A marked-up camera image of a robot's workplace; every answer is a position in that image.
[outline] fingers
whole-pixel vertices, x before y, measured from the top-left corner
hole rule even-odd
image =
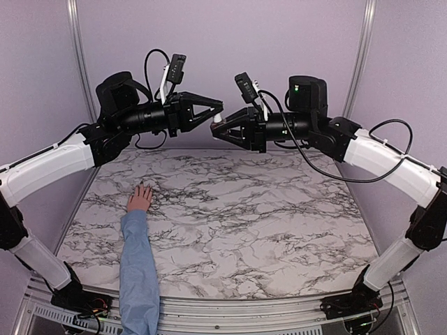
[[[149,192],[149,195],[147,196],[146,199],[150,204],[152,203],[152,190]]]
[[[139,196],[144,197],[145,196],[145,183],[143,182],[143,180],[140,182],[139,186],[140,186]]]
[[[147,199],[149,197],[150,193],[151,193],[151,186],[148,186],[146,188],[146,191],[145,191],[145,194],[144,194],[145,199]]]

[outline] gray wall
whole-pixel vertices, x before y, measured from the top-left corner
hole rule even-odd
[[[178,90],[223,100],[224,115],[245,106],[234,82],[244,71],[281,101],[288,76],[323,77],[337,115],[349,89],[365,2],[82,0],[78,7],[93,90],[121,70],[143,83],[145,55],[158,47],[188,57]],[[149,60],[153,88],[164,63],[159,55]],[[167,147],[227,147],[212,139],[209,125],[168,140]],[[142,138],[145,145],[160,140],[152,134]]]
[[[379,1],[367,67],[353,119],[365,128],[392,117],[414,130],[413,156],[447,165],[447,2]],[[399,126],[382,132],[404,148]],[[344,167],[350,177],[363,173]],[[374,242],[383,252],[409,226],[415,204],[385,182],[352,186]],[[423,335],[447,334],[447,244],[422,255],[404,282]]]
[[[0,165],[62,139],[88,121],[64,1],[2,1],[0,10]],[[54,249],[87,178],[67,177],[19,208],[25,225]],[[9,334],[29,272],[0,251],[0,333]]]

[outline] human hand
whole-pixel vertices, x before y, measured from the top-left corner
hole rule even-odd
[[[129,197],[127,202],[127,212],[134,209],[141,209],[147,211],[151,207],[152,202],[152,189],[148,186],[145,189],[145,185],[141,182],[140,185],[135,187],[135,193]]]

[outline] black cable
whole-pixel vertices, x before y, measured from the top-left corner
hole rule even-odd
[[[396,148],[395,146],[393,146],[393,145],[391,145],[391,144],[389,144],[389,143],[385,143],[385,141],[383,141],[383,140],[381,140],[380,138],[378,138],[378,137],[372,135],[371,132],[372,132],[373,130],[374,130],[374,129],[372,129],[372,130],[369,132],[369,136],[370,136],[373,140],[376,140],[377,142],[379,142],[379,143],[381,143],[381,144],[384,144],[386,147],[392,149],[393,151],[395,151],[395,152],[398,153],[399,155],[404,154],[403,151],[401,151],[400,149]],[[425,169],[429,169],[429,168],[430,168],[430,167],[428,167],[426,164],[424,164],[424,163],[422,163],[422,162],[420,162],[420,161],[414,159],[413,157],[407,157],[406,159],[407,159],[408,161],[412,162],[413,164],[416,164],[416,165],[418,165],[418,166],[421,166],[422,168],[425,168]],[[431,170],[431,171],[432,171],[433,173],[435,173],[437,176],[442,177],[442,173],[440,173],[440,171],[435,170],[435,169],[433,169],[433,170]]]
[[[55,290],[53,290],[53,289],[51,288],[50,284],[46,281],[46,279],[43,279],[43,281],[45,282],[45,284],[46,284],[48,290],[50,290],[50,292],[51,292],[53,295],[57,295],[57,294],[58,294],[57,291],[55,291]],[[97,323],[98,323],[98,329],[96,330],[95,335],[99,335],[99,333],[101,332],[101,321],[99,320],[98,316],[95,314],[95,312],[93,311],[93,309],[92,309],[92,308],[91,308],[91,309],[81,308],[81,307],[79,307],[79,306],[76,307],[76,309],[82,309],[82,310],[88,312],[88,315],[92,315],[92,316],[96,319],[96,321],[97,321]]]
[[[334,175],[334,174],[330,174],[330,173],[328,173],[328,172],[326,172],[326,171],[323,171],[323,170],[319,169],[318,167],[316,167],[316,166],[315,166],[315,165],[314,165],[314,164],[307,158],[307,156],[306,156],[306,154],[304,153],[304,151],[300,148],[300,145],[298,144],[298,141],[296,140],[294,134],[292,133],[291,127],[290,127],[290,126],[288,125],[288,123],[287,123],[286,116],[285,116],[285,114],[284,114],[284,111],[283,111],[283,109],[282,109],[281,104],[280,104],[279,101],[278,101],[278,98],[277,98],[274,94],[270,93],[269,91],[263,90],[263,89],[261,89],[259,92],[264,93],[264,94],[267,94],[269,97],[271,97],[271,98],[275,101],[275,103],[277,104],[277,106],[278,106],[278,108],[279,108],[279,112],[281,113],[281,116],[282,116],[282,118],[283,118],[283,120],[284,120],[284,123],[285,123],[285,125],[286,125],[287,131],[290,133],[290,135],[291,135],[291,137],[292,137],[292,141],[293,141],[293,143],[295,144],[295,146],[297,147],[297,149],[298,149],[298,151],[300,152],[301,156],[304,158],[304,160],[306,161],[306,163],[307,163],[312,169],[314,169],[314,170],[317,171],[318,173],[321,173],[323,176],[327,176],[327,177],[329,177],[329,178],[333,178],[333,179],[336,179],[336,180],[339,180],[339,181],[344,181],[344,182],[346,182],[346,183],[359,183],[359,184],[374,183],[374,182],[376,182],[376,181],[379,181],[379,180],[382,180],[382,179],[385,179],[386,177],[388,177],[390,174],[392,174],[394,171],[396,171],[396,170],[399,168],[399,166],[400,166],[400,165],[405,161],[405,159],[406,159],[406,157],[402,158],[402,159],[399,161],[399,163],[396,164],[396,165],[395,165],[391,170],[389,170],[387,173],[381,175],[380,177],[376,177],[376,178],[373,178],[373,179],[350,179],[350,178],[343,178],[343,177],[336,176],[336,175]],[[406,150],[405,150],[405,152],[404,152],[405,154],[408,154],[409,151],[410,151],[410,148],[411,148],[411,144],[412,144],[412,142],[413,142],[413,130],[411,129],[410,125],[409,125],[407,122],[402,121],[402,120],[399,120],[399,119],[387,120],[387,121],[382,122],[382,123],[378,124],[377,126],[373,127],[373,130],[376,130],[376,129],[378,129],[378,128],[384,126],[385,124],[389,124],[389,123],[392,123],[392,122],[398,122],[398,123],[404,124],[404,125],[408,128],[410,137],[409,137],[408,145],[407,145]]]
[[[253,105],[253,107],[255,107],[255,108],[258,110],[258,112],[260,112],[262,115],[264,115],[264,111],[263,111],[263,109],[261,108],[260,105],[258,105],[258,104],[256,103],[256,101],[253,101],[251,104]]]
[[[152,49],[151,51],[149,51],[147,53],[146,58],[145,58],[145,80],[146,80],[147,89],[149,90],[151,97],[152,97],[152,90],[151,90],[151,86],[149,84],[149,78],[147,76],[147,61],[149,59],[149,56],[151,54],[153,54],[154,52],[158,52],[159,54],[162,54],[165,57],[166,63],[167,63],[166,65],[169,65],[169,63],[170,63],[168,55],[162,49]]]
[[[261,100],[262,100],[262,102],[264,103],[264,105],[266,106],[266,108],[267,108],[269,114],[273,114],[273,110],[272,110],[272,108],[270,107],[270,105],[268,104],[267,100],[264,98],[264,96],[262,95],[262,93],[259,94],[259,98],[261,98]],[[283,145],[283,144],[279,144],[279,143],[276,142],[276,141],[274,141],[273,143],[274,143],[274,145],[276,145],[277,147],[282,148],[282,149],[296,150],[296,146],[294,146],[294,145],[292,145],[292,146]],[[309,148],[307,145],[304,145],[303,143],[302,143],[301,147],[302,147],[302,148],[307,148],[307,149]]]
[[[391,306],[390,306],[390,310],[388,311],[388,314],[383,318],[383,320],[377,325],[377,327],[369,332],[370,334],[372,334],[376,330],[378,330],[385,323],[385,321],[390,317],[391,312],[393,311],[393,307],[394,307],[394,290],[393,290],[393,286],[391,285],[390,282],[388,282],[388,286],[390,286],[390,290],[391,290]]]
[[[176,87],[176,84],[172,84],[172,85],[170,86],[169,93],[168,93],[168,95],[166,96],[166,98],[168,98],[172,93],[174,93],[175,87]],[[158,88],[158,89],[156,89],[155,94],[154,94],[154,100],[155,100],[155,101],[161,101],[161,98],[160,98],[160,97],[158,97],[158,98],[156,97],[156,96],[158,96],[159,94],[160,94],[160,89]]]
[[[57,145],[61,145],[61,144],[65,143],[72,136],[72,134],[76,133],[78,130],[81,129],[81,127],[85,127],[85,126],[90,126],[90,125],[89,124],[80,124],[79,126],[74,128],[62,141],[57,143]]]
[[[288,106],[288,91],[286,92],[286,96],[284,96],[284,106],[286,106],[288,110],[291,110]]]
[[[165,138],[164,138],[163,142],[162,142],[161,144],[157,145],[156,147],[140,147],[140,146],[138,145],[138,143],[139,143],[139,141],[141,140],[141,136],[140,136],[140,134],[137,134],[137,136],[138,136],[138,140],[137,140],[137,142],[135,142],[135,148],[137,148],[137,149],[143,149],[143,150],[155,150],[155,149],[159,149],[159,148],[161,148],[161,147],[163,146],[163,144],[165,144],[165,142],[166,142],[166,138],[168,137],[168,134],[167,134],[167,132],[166,132],[164,129],[163,129],[161,132],[162,132],[163,134],[165,134]]]
[[[97,314],[95,314],[95,312],[93,312],[93,310],[91,310],[91,313],[95,317],[96,322],[98,323],[98,330],[96,330],[95,335],[99,335],[99,333],[101,333],[101,321],[99,320]]]
[[[76,133],[81,127],[88,126],[88,125],[89,124],[80,124],[79,126],[74,128],[62,141],[59,141],[57,143],[57,145],[60,146],[61,144],[65,143],[67,141],[67,139],[72,136],[72,134]],[[46,148],[44,148],[42,150],[39,150],[39,151],[35,152],[32,155],[29,155],[27,157],[24,157],[24,158],[14,162],[14,163],[12,163],[11,165],[8,166],[8,168],[9,169],[15,168],[17,165],[22,164],[22,163],[24,163],[26,161],[29,161],[30,159],[32,159],[34,157],[37,157],[37,156],[39,156],[41,154],[44,154],[45,152],[49,152],[49,151],[51,151],[53,149],[54,149],[54,147],[46,147]],[[0,173],[5,172],[8,168],[4,167],[3,169],[0,170]]]

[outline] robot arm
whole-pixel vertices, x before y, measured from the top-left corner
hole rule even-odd
[[[370,311],[374,305],[383,306],[380,289],[410,267],[421,253],[436,248],[442,241],[447,223],[447,169],[436,170],[392,149],[348,119],[328,118],[323,80],[290,77],[286,106],[292,112],[271,111],[268,118],[263,108],[254,102],[262,98],[263,92],[256,89],[256,82],[246,73],[237,75],[235,80],[245,102],[254,106],[213,123],[211,131],[215,138],[248,150],[266,152],[266,142],[289,140],[293,134],[295,143],[296,139],[307,141],[308,147],[375,176],[383,176],[400,163],[384,180],[416,201],[418,206],[411,215],[410,228],[362,271],[351,293],[323,299],[321,309],[331,319]]]
[[[174,55],[165,71],[166,81],[179,84],[186,56]],[[139,103],[140,91],[147,102]],[[0,248],[13,253],[25,266],[38,272],[54,290],[52,303],[84,313],[93,301],[107,296],[85,292],[74,271],[58,260],[23,226],[17,205],[28,195],[75,172],[99,167],[113,161],[126,148],[133,135],[168,131],[192,131],[223,110],[219,100],[189,92],[161,89],[162,101],[153,101],[146,87],[132,79],[129,72],[107,78],[96,88],[101,114],[96,123],[83,126],[66,140],[0,167]],[[208,109],[195,114],[194,105]]]

